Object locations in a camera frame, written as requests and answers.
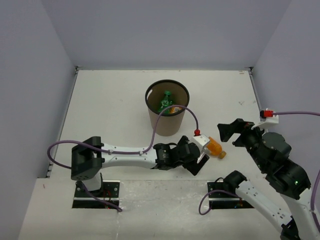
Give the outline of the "orange bottle with label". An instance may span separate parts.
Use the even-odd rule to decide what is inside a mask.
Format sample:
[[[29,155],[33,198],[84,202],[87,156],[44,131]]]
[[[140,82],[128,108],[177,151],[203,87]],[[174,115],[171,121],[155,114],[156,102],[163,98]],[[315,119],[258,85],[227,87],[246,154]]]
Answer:
[[[174,107],[170,107],[166,110],[166,113],[167,114],[175,114],[177,112],[179,112],[180,110],[182,110],[181,107],[178,107],[178,106],[174,106]]]

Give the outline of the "green bottle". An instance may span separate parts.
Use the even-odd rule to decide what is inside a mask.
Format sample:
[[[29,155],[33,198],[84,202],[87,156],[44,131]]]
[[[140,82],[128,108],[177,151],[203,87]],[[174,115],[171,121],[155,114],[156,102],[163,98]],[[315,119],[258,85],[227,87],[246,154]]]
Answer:
[[[165,108],[170,107],[173,105],[173,100],[172,100],[172,93],[168,90],[164,91],[164,97],[160,101],[158,112],[160,113],[163,111]]]

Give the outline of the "clear plastic bottle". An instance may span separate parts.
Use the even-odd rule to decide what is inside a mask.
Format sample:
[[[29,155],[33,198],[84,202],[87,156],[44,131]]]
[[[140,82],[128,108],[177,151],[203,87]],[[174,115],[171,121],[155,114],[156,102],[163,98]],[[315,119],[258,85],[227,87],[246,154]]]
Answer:
[[[200,151],[200,156],[198,157],[198,159],[197,159],[197,164],[199,164],[201,161],[202,161],[202,159],[205,157],[205,155],[210,155],[210,151],[208,150],[208,148],[207,147],[204,147],[201,151]]]

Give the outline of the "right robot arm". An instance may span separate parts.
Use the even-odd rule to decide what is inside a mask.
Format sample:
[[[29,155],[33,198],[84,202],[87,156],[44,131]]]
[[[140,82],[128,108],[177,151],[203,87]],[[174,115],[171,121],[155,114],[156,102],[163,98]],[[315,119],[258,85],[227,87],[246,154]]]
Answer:
[[[319,212],[312,185],[307,172],[290,160],[292,148],[285,138],[276,132],[265,132],[241,118],[229,124],[219,123],[217,127],[222,142],[239,134],[232,144],[247,150],[266,181],[286,202],[290,215],[286,216],[237,170],[224,178],[224,193],[230,197],[237,195],[252,205],[280,232],[282,240],[318,240]]]

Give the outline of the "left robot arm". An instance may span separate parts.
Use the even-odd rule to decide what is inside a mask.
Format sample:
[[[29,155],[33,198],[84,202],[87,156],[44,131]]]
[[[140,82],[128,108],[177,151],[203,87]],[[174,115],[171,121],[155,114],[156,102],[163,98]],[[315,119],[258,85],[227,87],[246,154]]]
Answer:
[[[178,143],[157,143],[152,147],[119,147],[104,144],[93,136],[71,150],[71,179],[84,184],[87,192],[97,197],[103,193],[101,169],[140,167],[168,171],[182,166],[196,176],[209,160],[210,139],[204,134]]]

